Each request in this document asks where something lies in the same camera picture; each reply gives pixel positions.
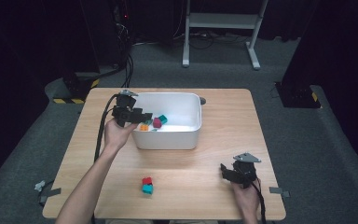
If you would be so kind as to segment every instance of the wooden table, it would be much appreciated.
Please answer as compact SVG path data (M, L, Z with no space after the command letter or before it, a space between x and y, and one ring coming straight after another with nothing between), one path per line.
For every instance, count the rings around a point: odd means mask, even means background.
M48 198L43 210L45 217L57 217L69 194L93 164L103 110L108 99L120 90L96 88L89 93L52 187L61 188L62 193ZM269 193L269 187L278 185L249 91L129 90L193 92L204 97L207 103L202 106L199 142L191 150L144 150L138 149L130 136L103 184L95 209L97 218L241 219L232 188L221 176L220 163L232 169L234 156L250 152L262 161L255 168L262 180L267 220L284 219L281 195ZM147 176L153 178L152 195L142 192L142 178Z

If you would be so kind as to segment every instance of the white bin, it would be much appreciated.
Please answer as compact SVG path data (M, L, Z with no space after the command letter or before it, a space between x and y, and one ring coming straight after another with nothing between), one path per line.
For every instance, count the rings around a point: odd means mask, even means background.
M200 98L186 92L141 92L136 96L134 107L143 113L153 113L153 118L164 115L167 123L155 130L153 124L148 131L140 131L141 125L132 132L132 137L141 149L192 149L196 147L201 127Z

